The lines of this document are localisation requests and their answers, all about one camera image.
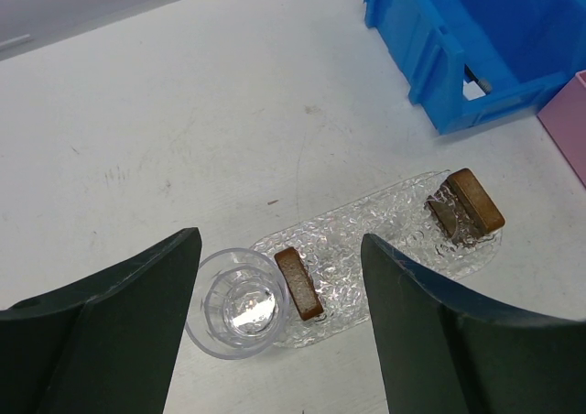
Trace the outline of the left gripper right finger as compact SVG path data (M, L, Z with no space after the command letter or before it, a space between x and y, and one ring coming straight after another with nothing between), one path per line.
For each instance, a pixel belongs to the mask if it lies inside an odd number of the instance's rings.
M392 413L582 413L585 325L491 299L375 234L361 263Z

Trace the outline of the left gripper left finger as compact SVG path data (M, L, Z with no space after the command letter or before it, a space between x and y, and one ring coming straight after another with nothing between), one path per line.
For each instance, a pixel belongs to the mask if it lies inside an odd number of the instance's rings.
M1 313L4 413L163 411L201 257L185 228Z

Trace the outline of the clear plastic cup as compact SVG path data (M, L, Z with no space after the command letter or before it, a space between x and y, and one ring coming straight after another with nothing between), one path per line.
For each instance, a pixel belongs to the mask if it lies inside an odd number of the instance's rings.
M282 333L287 283L268 257L228 248L201 261L185 329L206 354L241 360L260 354Z

